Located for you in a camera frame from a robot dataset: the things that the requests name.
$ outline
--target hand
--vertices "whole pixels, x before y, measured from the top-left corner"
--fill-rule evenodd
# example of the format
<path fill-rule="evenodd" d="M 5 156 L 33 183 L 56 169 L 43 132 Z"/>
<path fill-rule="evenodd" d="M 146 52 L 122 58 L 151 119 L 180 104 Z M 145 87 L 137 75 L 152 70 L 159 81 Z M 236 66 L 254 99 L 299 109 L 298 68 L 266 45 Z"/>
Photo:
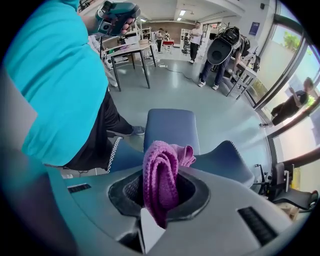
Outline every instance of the hand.
<path fill-rule="evenodd" d="M 292 94 L 295 93 L 295 90 L 294 90 L 291 86 L 289 86 L 289 91 L 290 91 L 290 93 L 292 93 Z"/>
<path fill-rule="evenodd" d="M 126 23 L 125 23 L 125 24 L 123 25 L 123 27 L 122 27 L 121 34 L 127 33 L 128 28 L 129 28 L 130 25 L 131 25 L 132 23 L 134 23 L 134 22 L 135 22 L 135 19 L 134 19 L 134 18 L 128 18 L 128 19 L 126 20 Z"/>

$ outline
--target turquoise t-shirt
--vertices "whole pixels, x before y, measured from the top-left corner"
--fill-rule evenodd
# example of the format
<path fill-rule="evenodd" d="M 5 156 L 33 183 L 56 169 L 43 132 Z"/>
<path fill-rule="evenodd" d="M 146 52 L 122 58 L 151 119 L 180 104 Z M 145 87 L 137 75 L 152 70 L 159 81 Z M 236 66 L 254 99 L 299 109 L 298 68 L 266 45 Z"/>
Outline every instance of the turquoise t-shirt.
<path fill-rule="evenodd" d="M 63 166 L 89 137 L 108 79 L 77 14 L 79 0 L 48 0 L 12 41 L 4 66 L 37 112 L 22 151 Z"/>

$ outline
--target black shorts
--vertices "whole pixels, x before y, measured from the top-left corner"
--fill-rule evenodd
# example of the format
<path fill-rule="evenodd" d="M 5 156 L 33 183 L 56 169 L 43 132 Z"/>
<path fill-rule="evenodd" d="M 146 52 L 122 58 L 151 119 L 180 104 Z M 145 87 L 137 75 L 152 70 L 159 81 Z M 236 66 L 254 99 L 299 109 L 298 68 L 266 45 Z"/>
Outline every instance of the black shorts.
<path fill-rule="evenodd" d="M 107 130 L 128 135 L 133 127 L 119 115 L 117 108 L 106 90 L 94 125 L 85 144 L 65 167 L 77 171 L 94 168 L 107 169 L 113 144 L 109 141 Z"/>

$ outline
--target black vent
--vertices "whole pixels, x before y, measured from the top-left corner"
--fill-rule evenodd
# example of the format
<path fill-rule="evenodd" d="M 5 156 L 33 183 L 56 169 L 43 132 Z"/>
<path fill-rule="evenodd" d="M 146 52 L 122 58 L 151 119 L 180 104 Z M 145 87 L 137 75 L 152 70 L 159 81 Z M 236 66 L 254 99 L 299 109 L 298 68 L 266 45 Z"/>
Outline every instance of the black vent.
<path fill-rule="evenodd" d="M 68 190 L 70 193 L 74 193 L 74 192 L 79 192 L 79 191 L 90 189 L 90 188 L 91 186 L 89 184 L 81 184 L 77 186 L 68 187 Z"/>
<path fill-rule="evenodd" d="M 274 230 L 252 207 L 239 209 L 238 213 L 262 246 L 269 243 L 277 236 L 276 232 L 274 232 Z"/>

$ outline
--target circular opening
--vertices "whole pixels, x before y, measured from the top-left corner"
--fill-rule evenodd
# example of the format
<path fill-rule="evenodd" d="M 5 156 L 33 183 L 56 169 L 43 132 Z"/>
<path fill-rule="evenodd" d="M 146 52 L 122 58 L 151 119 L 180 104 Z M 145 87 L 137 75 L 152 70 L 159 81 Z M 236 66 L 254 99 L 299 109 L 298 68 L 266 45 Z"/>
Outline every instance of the circular opening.
<path fill-rule="evenodd" d="M 222 58 L 222 53 L 218 50 L 215 50 L 213 53 L 212 53 L 212 58 L 214 60 L 220 60 Z"/>

